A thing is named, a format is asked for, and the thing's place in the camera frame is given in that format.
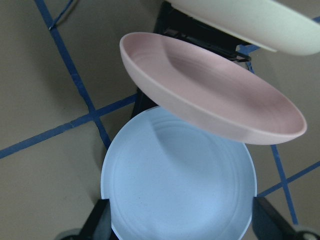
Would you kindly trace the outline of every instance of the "dish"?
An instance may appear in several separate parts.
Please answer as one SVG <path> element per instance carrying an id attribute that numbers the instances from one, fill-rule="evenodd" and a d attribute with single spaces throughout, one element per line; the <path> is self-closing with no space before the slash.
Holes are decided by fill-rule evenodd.
<path id="1" fill-rule="evenodd" d="M 227 34 L 276 52 L 320 51 L 320 26 L 273 0 L 169 0 L 172 7 Z"/>
<path id="2" fill-rule="evenodd" d="M 131 119 L 104 159 L 101 196 L 120 240 L 241 239 L 257 194 L 243 143 L 155 107 Z"/>
<path id="3" fill-rule="evenodd" d="M 135 32 L 122 37 L 120 52 L 132 80 L 149 98 L 213 134 L 270 145 L 307 129 L 301 112 L 278 90 L 201 47 Z"/>

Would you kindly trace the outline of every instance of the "floor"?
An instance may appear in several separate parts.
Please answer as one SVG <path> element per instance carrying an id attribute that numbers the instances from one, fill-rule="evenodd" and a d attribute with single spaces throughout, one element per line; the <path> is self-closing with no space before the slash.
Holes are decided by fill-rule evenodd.
<path id="1" fill-rule="evenodd" d="M 44 2 L 55 18 L 67 1 Z M 320 16 L 317 0 L 281 2 Z M 0 239 L 59 239 L 84 224 L 100 198 L 106 148 L 135 101 L 119 40 L 152 32 L 161 3 L 75 0 L 53 31 L 73 60 L 67 66 L 76 67 L 71 78 L 36 3 L 1 2 Z M 291 99 L 308 123 L 306 134 L 277 146 L 280 165 L 270 146 L 248 145 L 258 193 L 290 223 L 320 230 L 320 53 L 258 49 L 250 56 L 255 74 Z M 256 239 L 251 228 L 243 239 Z"/>

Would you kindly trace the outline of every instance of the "pink plate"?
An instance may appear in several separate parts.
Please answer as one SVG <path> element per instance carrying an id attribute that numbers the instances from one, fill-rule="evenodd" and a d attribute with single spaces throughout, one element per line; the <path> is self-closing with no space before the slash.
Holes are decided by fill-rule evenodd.
<path id="1" fill-rule="evenodd" d="M 124 66 L 154 102 L 213 134 L 269 145 L 302 135 L 301 112 L 277 89 L 201 47 L 146 32 L 120 41 Z"/>

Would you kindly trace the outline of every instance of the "metal screw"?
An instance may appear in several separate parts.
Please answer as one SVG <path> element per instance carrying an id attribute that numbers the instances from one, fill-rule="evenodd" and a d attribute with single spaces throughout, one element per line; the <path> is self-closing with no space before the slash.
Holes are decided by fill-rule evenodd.
<path id="1" fill-rule="evenodd" d="M 317 240 L 318 238 L 310 232 L 303 234 L 304 240 Z"/>

